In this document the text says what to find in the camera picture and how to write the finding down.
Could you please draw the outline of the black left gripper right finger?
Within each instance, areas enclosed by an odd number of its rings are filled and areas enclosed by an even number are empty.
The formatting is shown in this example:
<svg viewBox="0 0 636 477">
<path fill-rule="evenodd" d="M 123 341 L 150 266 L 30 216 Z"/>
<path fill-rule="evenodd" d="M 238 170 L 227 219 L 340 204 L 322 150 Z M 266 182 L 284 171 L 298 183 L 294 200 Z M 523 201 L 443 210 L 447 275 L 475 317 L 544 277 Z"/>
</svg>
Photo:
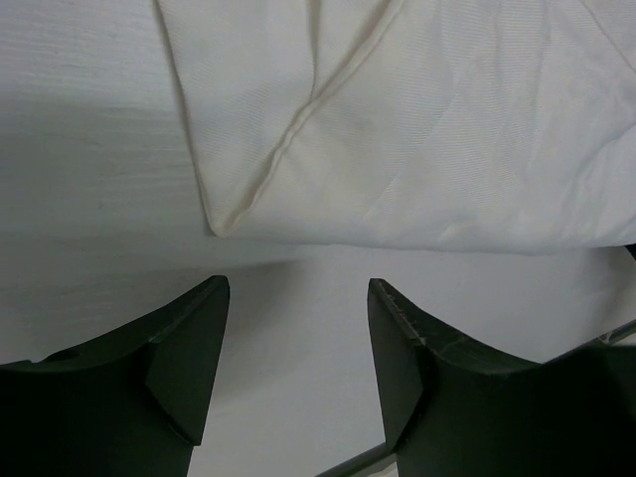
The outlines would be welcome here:
<svg viewBox="0 0 636 477">
<path fill-rule="evenodd" d="M 635 351 L 539 364 L 424 312 L 382 279 L 368 318 L 386 444 L 402 476 L 631 476 Z"/>
</svg>

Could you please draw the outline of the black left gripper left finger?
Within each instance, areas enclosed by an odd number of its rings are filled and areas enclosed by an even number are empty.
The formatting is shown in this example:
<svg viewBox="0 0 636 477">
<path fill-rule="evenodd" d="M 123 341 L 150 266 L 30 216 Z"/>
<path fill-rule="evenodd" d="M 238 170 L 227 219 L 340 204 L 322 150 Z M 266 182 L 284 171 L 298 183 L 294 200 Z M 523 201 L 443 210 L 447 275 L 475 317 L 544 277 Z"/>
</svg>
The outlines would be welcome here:
<svg viewBox="0 0 636 477">
<path fill-rule="evenodd" d="M 184 476 L 202 443 L 230 284 L 167 305 L 40 362 L 1 368 L 5 476 Z"/>
</svg>

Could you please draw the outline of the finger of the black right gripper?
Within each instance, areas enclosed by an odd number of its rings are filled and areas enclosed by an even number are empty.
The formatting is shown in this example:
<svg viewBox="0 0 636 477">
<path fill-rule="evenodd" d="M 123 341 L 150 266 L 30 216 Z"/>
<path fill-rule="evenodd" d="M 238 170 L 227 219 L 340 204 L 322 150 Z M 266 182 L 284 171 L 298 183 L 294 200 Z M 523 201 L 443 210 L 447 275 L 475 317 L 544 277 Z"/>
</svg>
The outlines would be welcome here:
<svg viewBox="0 0 636 477">
<path fill-rule="evenodd" d="M 628 244 L 625 246 L 625 248 L 627 249 L 627 251 L 630 253 L 630 255 L 632 256 L 633 259 L 636 259 L 636 244 Z"/>
</svg>

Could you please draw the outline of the white pleated skirt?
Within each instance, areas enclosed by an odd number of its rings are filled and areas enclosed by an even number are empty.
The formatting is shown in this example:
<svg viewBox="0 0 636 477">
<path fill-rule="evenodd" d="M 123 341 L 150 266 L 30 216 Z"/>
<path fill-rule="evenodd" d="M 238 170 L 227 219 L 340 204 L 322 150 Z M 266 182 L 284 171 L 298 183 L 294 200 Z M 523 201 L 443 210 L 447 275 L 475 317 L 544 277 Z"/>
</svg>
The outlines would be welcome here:
<svg viewBox="0 0 636 477">
<path fill-rule="evenodd" d="M 219 238 L 635 240 L 631 1 L 162 1 Z"/>
</svg>

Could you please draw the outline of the aluminium front table rail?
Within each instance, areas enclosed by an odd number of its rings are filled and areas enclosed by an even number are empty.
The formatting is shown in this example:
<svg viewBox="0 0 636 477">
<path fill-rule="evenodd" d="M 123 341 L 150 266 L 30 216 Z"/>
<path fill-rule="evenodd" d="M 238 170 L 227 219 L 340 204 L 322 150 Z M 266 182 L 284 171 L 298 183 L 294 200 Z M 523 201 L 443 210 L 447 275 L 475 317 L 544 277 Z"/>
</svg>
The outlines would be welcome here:
<svg viewBox="0 0 636 477">
<path fill-rule="evenodd" d="M 634 344 L 634 336 L 635 321 L 632 320 L 625 325 L 595 337 L 572 351 L 587 347 Z M 394 457 L 393 452 L 385 443 L 382 443 L 318 474 L 318 477 L 371 476 L 377 472 L 384 472 L 387 467 L 392 465 Z"/>
</svg>

